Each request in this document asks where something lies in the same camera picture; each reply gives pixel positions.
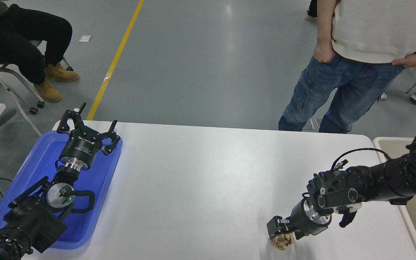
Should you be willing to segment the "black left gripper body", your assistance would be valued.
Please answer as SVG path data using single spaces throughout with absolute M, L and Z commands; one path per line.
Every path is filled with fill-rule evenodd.
M 102 147 L 98 135 L 98 131 L 87 127 L 84 130 L 72 130 L 65 147 L 59 155 L 61 163 L 67 164 L 68 161 L 72 160 L 81 161 L 81 170 L 90 169 L 99 148 Z

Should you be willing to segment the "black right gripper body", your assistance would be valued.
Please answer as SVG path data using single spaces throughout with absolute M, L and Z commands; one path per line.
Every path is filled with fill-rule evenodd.
M 297 203 L 289 220 L 304 236 L 318 235 L 329 226 L 329 216 L 319 214 L 310 203 Z

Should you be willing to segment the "standing person's right hand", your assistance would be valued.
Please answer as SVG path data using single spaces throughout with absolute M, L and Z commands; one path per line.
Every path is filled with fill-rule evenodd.
M 331 40 L 317 40 L 313 51 L 313 57 L 318 62 L 329 64 L 336 54 Z

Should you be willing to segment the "standing person's left hand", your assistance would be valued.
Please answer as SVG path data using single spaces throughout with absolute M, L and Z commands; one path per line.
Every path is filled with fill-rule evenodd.
M 391 62 L 393 66 L 403 66 L 405 68 L 416 67 L 416 54 L 409 54 L 404 58 L 399 58 Z

